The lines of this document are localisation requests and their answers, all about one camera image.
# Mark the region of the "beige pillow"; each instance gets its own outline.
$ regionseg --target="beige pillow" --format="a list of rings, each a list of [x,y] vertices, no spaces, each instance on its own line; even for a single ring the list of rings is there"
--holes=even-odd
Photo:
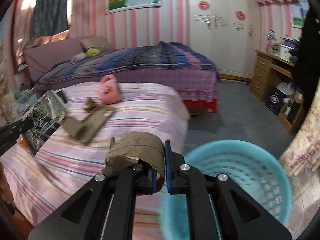
[[[80,42],[84,51],[87,51],[90,48],[98,48],[101,52],[111,49],[110,43],[103,36],[84,39]]]

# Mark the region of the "metal bolt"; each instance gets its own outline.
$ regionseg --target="metal bolt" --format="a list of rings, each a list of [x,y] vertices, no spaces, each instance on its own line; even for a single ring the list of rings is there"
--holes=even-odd
[[[227,181],[227,180],[228,180],[228,175],[226,175],[226,174],[219,174],[219,175],[218,175],[218,180],[220,180],[220,181]]]
[[[141,171],[143,169],[143,165],[141,163],[138,163],[133,166],[134,171]]]
[[[182,170],[182,171],[188,171],[188,170],[190,170],[190,165],[188,165],[188,164],[181,164],[181,165],[180,165],[180,170]]]
[[[105,178],[106,178],[106,176],[103,175],[103,174],[97,174],[97,175],[94,177],[94,179],[95,179],[97,182],[104,181]]]

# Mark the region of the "bottle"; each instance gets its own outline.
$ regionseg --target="bottle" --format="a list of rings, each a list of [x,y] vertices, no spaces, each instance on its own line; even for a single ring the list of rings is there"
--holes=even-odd
[[[284,111],[284,115],[285,116],[288,116],[289,115],[289,113],[290,113],[290,111],[291,111],[291,109],[292,109],[292,106],[293,106],[293,103],[295,102],[295,100],[293,99],[293,100],[291,100],[290,101],[290,103],[287,105],[287,107],[286,107],[286,109],[285,109],[285,111]]]

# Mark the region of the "white wedding dress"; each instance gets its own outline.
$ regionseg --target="white wedding dress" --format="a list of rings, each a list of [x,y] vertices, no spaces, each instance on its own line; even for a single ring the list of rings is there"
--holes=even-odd
[[[154,3],[156,0],[125,0],[125,6]]]

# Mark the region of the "striped bedsheet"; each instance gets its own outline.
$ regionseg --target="striped bedsheet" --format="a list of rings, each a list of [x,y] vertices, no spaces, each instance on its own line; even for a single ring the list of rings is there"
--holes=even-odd
[[[98,82],[87,82],[63,89],[71,116],[85,118],[84,102],[87,97],[97,98],[98,86]],[[117,140],[131,131],[146,131],[162,141],[170,139],[172,150],[182,152],[189,113],[177,92],[151,83],[120,83],[120,89],[123,100],[113,105],[116,113],[90,145],[73,141],[60,127],[34,158],[19,144],[0,158],[15,204],[32,225],[101,171],[112,136]],[[161,194],[138,196],[133,239],[162,239],[157,222]]]

